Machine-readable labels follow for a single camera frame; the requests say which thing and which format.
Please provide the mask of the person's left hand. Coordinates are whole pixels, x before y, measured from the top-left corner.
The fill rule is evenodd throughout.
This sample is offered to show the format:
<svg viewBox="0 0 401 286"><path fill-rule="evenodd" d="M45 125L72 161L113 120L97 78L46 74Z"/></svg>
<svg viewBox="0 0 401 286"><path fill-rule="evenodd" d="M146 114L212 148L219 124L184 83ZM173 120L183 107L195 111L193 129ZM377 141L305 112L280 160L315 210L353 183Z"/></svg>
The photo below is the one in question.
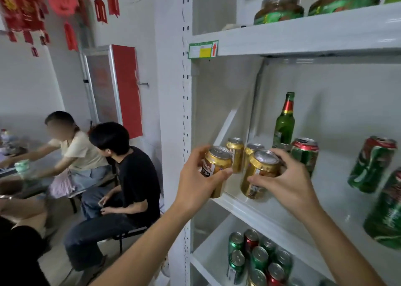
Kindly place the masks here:
<svg viewBox="0 0 401 286"><path fill-rule="evenodd" d="M180 172L177 195L174 201L180 212L192 218L208 201L218 186L212 186L212 177L204 177L198 167L210 145L198 146L190 153Z"/></svg>

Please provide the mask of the person's right hand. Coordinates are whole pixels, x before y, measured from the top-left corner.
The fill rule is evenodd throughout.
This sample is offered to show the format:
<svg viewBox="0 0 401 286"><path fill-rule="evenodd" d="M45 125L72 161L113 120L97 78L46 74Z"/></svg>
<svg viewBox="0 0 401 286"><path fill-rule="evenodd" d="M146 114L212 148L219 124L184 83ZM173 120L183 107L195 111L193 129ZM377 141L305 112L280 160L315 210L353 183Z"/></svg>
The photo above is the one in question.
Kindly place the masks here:
<svg viewBox="0 0 401 286"><path fill-rule="evenodd" d="M286 170L277 180L275 189L267 189L300 222L306 224L307 220L322 212L322 207L314 191L310 175L304 164L294 159L288 152L273 148L275 155L280 157Z"/></svg>

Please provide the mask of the gold drink can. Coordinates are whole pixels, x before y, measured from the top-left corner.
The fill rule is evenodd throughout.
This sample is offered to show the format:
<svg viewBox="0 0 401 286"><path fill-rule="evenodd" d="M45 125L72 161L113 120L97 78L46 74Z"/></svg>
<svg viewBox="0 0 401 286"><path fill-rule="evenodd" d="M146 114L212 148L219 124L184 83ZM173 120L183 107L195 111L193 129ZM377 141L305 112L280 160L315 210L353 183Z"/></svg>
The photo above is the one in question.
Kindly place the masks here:
<svg viewBox="0 0 401 286"><path fill-rule="evenodd" d="M230 137L226 142L226 148L232 155L232 169L234 174L240 174L243 170L244 143L241 138Z"/></svg>
<svg viewBox="0 0 401 286"><path fill-rule="evenodd" d="M250 199L263 198L267 190L249 182L248 177L253 175L277 177L281 166L282 161L273 152L264 149L253 152L240 185L241 192Z"/></svg>
<svg viewBox="0 0 401 286"><path fill-rule="evenodd" d="M200 172L204 177L211 177L219 171L231 168L232 164L232 154L226 147L208 146Z"/></svg>
<svg viewBox="0 0 401 286"><path fill-rule="evenodd" d="M264 149L264 145L260 143L248 143L244 149L244 159L243 159L243 170L245 171L250 160L250 156L261 149Z"/></svg>

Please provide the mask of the person's left forearm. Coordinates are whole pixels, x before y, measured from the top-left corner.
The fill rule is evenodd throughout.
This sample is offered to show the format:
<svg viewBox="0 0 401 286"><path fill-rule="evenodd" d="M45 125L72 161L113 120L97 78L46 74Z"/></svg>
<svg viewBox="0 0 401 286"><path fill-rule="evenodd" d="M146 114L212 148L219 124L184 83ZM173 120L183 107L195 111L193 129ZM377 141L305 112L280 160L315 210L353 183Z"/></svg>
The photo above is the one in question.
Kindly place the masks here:
<svg viewBox="0 0 401 286"><path fill-rule="evenodd" d="M89 286L149 286L183 227L187 209L174 203L121 257Z"/></svg>

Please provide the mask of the person's right forearm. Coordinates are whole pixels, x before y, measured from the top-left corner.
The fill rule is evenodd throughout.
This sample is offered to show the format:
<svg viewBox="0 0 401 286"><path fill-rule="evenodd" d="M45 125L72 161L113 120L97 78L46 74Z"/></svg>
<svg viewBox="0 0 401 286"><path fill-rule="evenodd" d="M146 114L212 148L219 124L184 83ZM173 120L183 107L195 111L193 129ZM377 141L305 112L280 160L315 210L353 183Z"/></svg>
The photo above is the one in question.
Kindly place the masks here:
<svg viewBox="0 0 401 286"><path fill-rule="evenodd" d="M386 286L334 221L320 210L299 217L338 286Z"/></svg>

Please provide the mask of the green red drink can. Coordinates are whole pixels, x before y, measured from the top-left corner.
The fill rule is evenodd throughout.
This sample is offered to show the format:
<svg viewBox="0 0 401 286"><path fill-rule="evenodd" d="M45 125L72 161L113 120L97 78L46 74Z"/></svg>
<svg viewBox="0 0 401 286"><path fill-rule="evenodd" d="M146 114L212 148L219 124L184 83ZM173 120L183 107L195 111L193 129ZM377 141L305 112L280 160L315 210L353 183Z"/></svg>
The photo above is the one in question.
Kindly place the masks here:
<svg viewBox="0 0 401 286"><path fill-rule="evenodd" d="M363 228L377 243L401 250L401 166L388 177Z"/></svg>
<svg viewBox="0 0 401 286"><path fill-rule="evenodd" d="M318 143L311 138L297 138L292 142L290 154L305 165L310 177L312 177L319 154Z"/></svg>
<svg viewBox="0 0 401 286"><path fill-rule="evenodd" d="M360 192L374 193L396 150L397 142L395 140L375 135L370 136L365 140L359 152L348 177L348 184Z"/></svg>

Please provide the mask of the green glass beer bottle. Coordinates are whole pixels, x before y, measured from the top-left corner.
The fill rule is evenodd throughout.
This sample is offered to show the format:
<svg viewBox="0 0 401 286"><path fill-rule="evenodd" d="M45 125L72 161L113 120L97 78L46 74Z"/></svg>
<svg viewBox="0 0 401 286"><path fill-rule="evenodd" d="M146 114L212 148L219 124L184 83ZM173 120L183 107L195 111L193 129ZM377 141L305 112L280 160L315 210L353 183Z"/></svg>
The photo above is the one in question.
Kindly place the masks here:
<svg viewBox="0 0 401 286"><path fill-rule="evenodd" d="M289 145L292 142L293 129L295 125L295 119L293 116L294 98L294 92L287 92L282 111L275 123L272 144L274 148L278 148L281 145Z"/></svg>

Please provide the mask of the cluster of green red cans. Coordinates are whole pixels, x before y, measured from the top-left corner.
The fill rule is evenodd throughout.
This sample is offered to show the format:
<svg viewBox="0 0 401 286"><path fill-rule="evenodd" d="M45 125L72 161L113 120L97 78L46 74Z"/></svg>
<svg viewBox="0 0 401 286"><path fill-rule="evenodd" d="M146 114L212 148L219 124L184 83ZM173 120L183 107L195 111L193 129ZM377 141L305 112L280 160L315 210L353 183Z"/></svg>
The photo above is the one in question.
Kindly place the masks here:
<svg viewBox="0 0 401 286"><path fill-rule="evenodd" d="M293 256L254 229L228 236L226 277L234 286L287 286Z"/></svg>

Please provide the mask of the black metal stool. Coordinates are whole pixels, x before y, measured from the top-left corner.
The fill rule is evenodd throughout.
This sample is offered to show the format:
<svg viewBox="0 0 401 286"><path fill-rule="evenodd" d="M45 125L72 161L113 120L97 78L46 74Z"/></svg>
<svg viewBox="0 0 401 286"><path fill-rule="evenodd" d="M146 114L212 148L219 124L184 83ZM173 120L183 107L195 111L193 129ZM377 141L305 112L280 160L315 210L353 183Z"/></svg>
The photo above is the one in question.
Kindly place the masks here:
<svg viewBox="0 0 401 286"><path fill-rule="evenodd" d="M145 233L147 229L148 229L148 227L140 227L140 228L133 229L131 231L113 236L112 239L114 241L118 241L118 243L119 243L119 255L123 254L123 240L124 239L141 235L141 234Z"/></svg>

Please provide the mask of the green shelf price label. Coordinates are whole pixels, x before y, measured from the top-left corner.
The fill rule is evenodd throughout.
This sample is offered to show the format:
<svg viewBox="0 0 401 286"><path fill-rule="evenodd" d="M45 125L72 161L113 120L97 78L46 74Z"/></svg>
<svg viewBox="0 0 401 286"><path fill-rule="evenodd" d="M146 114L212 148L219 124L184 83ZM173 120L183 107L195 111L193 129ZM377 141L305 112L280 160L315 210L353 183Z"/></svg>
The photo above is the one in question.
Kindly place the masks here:
<svg viewBox="0 0 401 286"><path fill-rule="evenodd" d="M188 59L211 59L218 55L218 40L190 43Z"/></svg>

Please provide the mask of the white metal shelving unit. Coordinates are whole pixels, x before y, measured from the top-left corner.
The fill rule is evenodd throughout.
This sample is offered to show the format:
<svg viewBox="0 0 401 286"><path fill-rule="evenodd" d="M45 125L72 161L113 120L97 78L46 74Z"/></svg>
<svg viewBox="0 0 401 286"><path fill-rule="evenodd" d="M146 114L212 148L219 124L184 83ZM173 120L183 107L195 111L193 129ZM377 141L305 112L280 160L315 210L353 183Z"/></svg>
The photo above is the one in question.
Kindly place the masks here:
<svg viewBox="0 0 401 286"><path fill-rule="evenodd" d="M184 0L191 43L218 41L215 58L191 59L192 146L240 137L271 147L287 92L295 92L293 139L319 155L312 182L325 211L388 286L401 286L401 250L362 225L388 176L401 166L401 3L221 31L234 0ZM347 180L370 136L397 142L374 193Z"/></svg>

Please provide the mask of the pink plastic bag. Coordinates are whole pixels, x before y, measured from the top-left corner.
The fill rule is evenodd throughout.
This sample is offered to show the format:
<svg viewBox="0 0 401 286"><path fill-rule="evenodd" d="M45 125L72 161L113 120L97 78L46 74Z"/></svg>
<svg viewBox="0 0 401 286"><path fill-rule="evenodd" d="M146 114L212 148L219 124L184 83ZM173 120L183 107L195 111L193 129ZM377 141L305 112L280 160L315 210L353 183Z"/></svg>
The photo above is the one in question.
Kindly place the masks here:
<svg viewBox="0 0 401 286"><path fill-rule="evenodd" d="M55 176L53 182L48 187L48 194L55 199L69 197L75 191L76 185L68 169Z"/></svg>

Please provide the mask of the green paper cup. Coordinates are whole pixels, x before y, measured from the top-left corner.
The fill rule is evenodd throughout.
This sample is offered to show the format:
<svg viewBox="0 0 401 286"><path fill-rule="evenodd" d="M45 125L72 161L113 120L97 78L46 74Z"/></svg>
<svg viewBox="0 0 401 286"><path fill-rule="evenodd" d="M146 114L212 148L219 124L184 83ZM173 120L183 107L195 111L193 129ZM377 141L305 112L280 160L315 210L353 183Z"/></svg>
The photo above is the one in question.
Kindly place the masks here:
<svg viewBox="0 0 401 286"><path fill-rule="evenodd" d="M21 160L14 163L18 175L25 175L30 170L30 160Z"/></svg>

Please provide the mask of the red hanging paper decorations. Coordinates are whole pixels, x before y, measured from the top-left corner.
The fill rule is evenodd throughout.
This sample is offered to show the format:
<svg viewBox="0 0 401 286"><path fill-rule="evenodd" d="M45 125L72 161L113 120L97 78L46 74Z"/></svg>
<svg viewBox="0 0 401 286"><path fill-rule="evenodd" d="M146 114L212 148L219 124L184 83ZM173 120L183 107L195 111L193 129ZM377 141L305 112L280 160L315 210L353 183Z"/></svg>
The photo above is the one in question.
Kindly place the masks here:
<svg viewBox="0 0 401 286"><path fill-rule="evenodd" d="M17 34L22 35L25 43L30 45L33 57L39 57L32 33L38 33L42 46L51 42L45 27L48 7L64 18L78 14L84 25L89 27L87 1L89 0L0 0L0 19L4 21L11 42L17 42ZM120 16L119 0L94 0L93 3L96 19L100 23L108 23L107 13Z"/></svg>

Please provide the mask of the red wall cabinet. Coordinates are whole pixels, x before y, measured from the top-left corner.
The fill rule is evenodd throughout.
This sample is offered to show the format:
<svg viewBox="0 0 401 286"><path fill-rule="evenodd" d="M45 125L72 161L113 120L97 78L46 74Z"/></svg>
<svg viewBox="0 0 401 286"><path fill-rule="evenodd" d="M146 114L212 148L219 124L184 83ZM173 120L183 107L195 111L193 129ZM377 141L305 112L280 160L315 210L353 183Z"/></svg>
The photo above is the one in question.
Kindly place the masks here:
<svg viewBox="0 0 401 286"><path fill-rule="evenodd" d="M130 139L143 136L136 49L104 45L83 50L82 58L93 123L117 122Z"/></svg>

